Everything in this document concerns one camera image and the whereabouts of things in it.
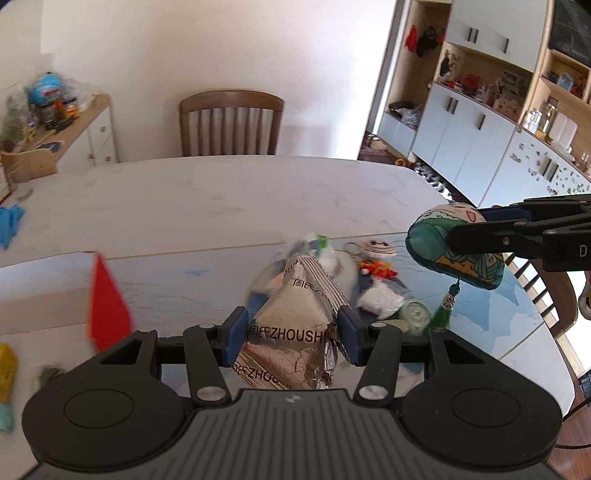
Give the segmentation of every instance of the stuffed toy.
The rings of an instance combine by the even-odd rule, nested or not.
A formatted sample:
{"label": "stuffed toy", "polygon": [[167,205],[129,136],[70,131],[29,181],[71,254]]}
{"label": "stuffed toy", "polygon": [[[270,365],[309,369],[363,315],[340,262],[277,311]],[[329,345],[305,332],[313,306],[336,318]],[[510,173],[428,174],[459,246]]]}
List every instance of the stuffed toy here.
{"label": "stuffed toy", "polygon": [[432,208],[409,229],[406,238],[408,253],[429,270],[478,288],[494,290],[503,280],[505,260],[502,254],[457,255],[447,246],[447,236],[455,226],[485,221],[478,210],[464,203]]}

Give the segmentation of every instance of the jar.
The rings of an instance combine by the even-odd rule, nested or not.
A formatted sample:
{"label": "jar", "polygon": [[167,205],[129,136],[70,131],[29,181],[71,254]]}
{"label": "jar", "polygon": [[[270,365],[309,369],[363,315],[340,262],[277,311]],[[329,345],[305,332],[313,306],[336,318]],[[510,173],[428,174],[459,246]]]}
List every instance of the jar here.
{"label": "jar", "polygon": [[76,119],[80,116],[78,112],[77,98],[73,97],[68,100],[64,100],[64,118]]}

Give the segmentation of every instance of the white wall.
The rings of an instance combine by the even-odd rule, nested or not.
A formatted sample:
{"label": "white wall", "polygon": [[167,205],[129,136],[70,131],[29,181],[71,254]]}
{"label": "white wall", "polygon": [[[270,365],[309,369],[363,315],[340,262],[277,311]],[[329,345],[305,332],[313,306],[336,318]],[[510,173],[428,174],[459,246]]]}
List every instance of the white wall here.
{"label": "white wall", "polygon": [[285,100],[279,154],[356,158],[394,4],[46,0],[41,48],[111,95],[124,161],[180,155],[178,102],[224,88]]}
{"label": "white wall", "polygon": [[13,0],[0,10],[0,89],[26,85],[51,68],[41,55],[43,0]]}

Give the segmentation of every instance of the cable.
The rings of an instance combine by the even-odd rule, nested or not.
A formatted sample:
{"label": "cable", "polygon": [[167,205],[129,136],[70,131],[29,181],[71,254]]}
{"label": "cable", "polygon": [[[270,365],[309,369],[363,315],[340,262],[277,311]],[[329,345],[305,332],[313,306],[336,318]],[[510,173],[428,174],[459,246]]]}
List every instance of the cable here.
{"label": "cable", "polygon": [[[565,415],[565,417],[563,419],[563,423],[565,421],[567,421],[570,417],[572,417],[575,413],[577,413],[581,408],[586,407],[590,403],[591,403],[591,397],[589,397],[587,400],[581,402],[579,405],[577,405],[575,408],[573,408],[570,412],[568,412]],[[557,443],[556,445],[554,445],[554,448],[559,448],[562,450],[583,450],[585,448],[591,448],[591,443],[587,443],[585,445],[561,445],[561,444]]]}

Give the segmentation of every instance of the yellow box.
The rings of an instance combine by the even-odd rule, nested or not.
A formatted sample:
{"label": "yellow box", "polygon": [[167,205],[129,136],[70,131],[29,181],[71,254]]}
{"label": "yellow box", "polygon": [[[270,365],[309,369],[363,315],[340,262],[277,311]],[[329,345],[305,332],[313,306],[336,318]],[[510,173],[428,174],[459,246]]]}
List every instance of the yellow box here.
{"label": "yellow box", "polygon": [[12,382],[17,373],[17,356],[6,343],[0,343],[0,403],[10,397]]}

